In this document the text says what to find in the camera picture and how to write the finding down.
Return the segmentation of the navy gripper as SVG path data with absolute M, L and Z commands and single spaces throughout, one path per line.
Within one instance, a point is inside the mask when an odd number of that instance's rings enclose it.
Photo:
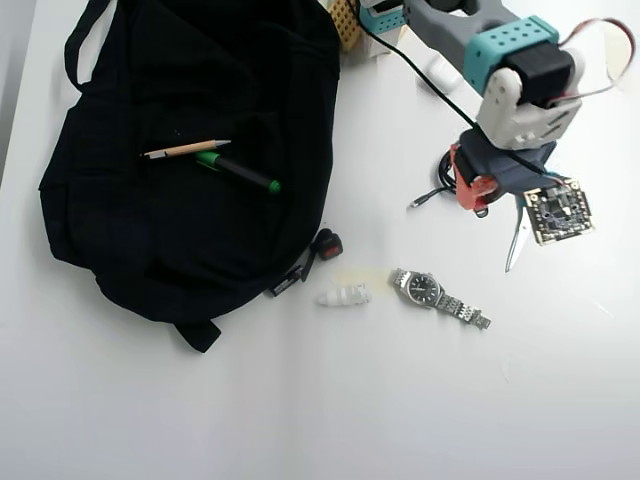
M 449 148 L 456 200 L 465 210 L 482 211 L 488 206 L 485 197 L 496 190 L 497 194 L 521 194 L 553 186 L 554 181 L 545 177 L 545 164 L 555 147 L 551 142 L 537 149 L 510 150 L 543 172 L 539 174 L 516 162 L 506 150 L 496 148 L 478 130 L 463 132 L 459 145 Z

